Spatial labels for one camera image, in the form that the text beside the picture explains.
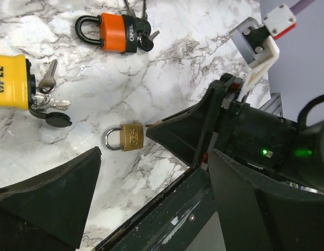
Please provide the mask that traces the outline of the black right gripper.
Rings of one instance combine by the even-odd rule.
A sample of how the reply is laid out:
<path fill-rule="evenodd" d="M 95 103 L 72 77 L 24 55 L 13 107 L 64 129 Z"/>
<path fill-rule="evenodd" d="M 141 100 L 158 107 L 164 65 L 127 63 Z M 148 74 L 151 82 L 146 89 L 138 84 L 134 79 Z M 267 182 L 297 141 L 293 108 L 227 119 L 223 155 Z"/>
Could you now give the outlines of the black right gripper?
<path fill-rule="evenodd" d="M 147 138 L 159 143 L 189 167 L 208 165 L 209 152 L 225 152 L 240 104 L 241 78 L 224 73 L 209 84 L 202 99 L 169 117 L 146 124 Z"/>

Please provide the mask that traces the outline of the yellow padlock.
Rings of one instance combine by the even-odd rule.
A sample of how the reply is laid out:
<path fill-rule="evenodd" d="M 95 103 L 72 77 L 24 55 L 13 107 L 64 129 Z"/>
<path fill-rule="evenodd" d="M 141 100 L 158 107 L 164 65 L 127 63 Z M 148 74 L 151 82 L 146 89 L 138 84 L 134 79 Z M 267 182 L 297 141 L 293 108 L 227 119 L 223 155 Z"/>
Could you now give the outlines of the yellow padlock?
<path fill-rule="evenodd" d="M 36 93 L 35 75 L 24 55 L 0 55 L 0 107 L 27 110 Z"/>

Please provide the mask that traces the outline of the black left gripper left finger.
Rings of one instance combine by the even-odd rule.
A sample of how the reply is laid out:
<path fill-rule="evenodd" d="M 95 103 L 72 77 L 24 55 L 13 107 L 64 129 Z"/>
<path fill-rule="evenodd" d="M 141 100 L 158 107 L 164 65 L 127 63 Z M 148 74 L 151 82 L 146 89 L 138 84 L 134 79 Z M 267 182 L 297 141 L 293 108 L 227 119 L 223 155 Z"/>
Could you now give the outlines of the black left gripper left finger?
<path fill-rule="evenodd" d="M 100 166 L 101 151 L 94 147 L 0 188 L 0 250 L 77 250 Z"/>

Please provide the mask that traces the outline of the small brass padlock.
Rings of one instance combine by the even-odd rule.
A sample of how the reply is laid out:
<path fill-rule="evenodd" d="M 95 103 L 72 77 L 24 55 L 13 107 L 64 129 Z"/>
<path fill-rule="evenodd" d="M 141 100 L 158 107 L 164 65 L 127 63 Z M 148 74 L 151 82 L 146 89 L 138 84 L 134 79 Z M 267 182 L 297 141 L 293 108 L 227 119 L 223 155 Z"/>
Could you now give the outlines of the small brass padlock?
<path fill-rule="evenodd" d="M 111 133 L 119 131 L 120 145 L 115 147 L 109 144 L 108 138 Z M 110 128 L 104 133 L 105 146 L 111 151 L 133 151 L 143 148 L 144 130 L 142 123 L 121 124 L 118 127 Z"/>

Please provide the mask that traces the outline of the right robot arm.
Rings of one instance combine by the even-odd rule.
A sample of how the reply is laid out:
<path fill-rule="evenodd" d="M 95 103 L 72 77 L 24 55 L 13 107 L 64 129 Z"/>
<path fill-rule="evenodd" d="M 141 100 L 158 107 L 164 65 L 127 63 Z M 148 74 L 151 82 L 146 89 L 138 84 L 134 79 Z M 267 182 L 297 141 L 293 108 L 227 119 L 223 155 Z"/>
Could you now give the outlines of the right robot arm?
<path fill-rule="evenodd" d="M 306 125 L 324 95 L 291 121 L 237 101 L 241 86 L 241 79 L 224 74 L 197 104 L 150 125 L 147 138 L 192 168 L 216 149 L 247 167 L 324 192 L 324 120 Z"/>

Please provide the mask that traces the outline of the orange padlock black keys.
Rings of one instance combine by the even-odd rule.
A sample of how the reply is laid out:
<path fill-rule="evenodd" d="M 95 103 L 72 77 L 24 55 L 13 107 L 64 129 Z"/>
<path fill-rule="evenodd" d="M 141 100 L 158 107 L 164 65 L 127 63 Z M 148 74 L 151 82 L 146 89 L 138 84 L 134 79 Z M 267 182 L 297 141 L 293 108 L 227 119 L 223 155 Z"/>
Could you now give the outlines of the orange padlock black keys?
<path fill-rule="evenodd" d="M 123 0 L 123 2 L 127 9 L 127 14 L 134 18 L 138 34 L 138 47 L 145 52 L 151 51 L 154 47 L 153 40 L 159 35 L 160 31 L 157 30 L 156 32 L 151 33 L 151 25 L 148 22 L 146 0 L 142 1 L 141 17 L 136 17 L 135 11 L 130 7 L 127 0 Z"/>

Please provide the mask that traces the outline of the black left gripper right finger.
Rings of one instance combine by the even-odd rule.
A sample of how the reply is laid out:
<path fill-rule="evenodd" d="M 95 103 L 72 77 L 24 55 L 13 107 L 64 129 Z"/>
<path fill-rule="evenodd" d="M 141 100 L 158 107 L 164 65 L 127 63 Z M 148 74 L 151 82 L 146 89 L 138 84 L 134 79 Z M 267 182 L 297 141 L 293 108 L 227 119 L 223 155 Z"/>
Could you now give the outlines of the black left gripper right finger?
<path fill-rule="evenodd" d="M 324 195 L 293 188 L 218 150 L 208 170 L 226 250 L 324 250 Z"/>

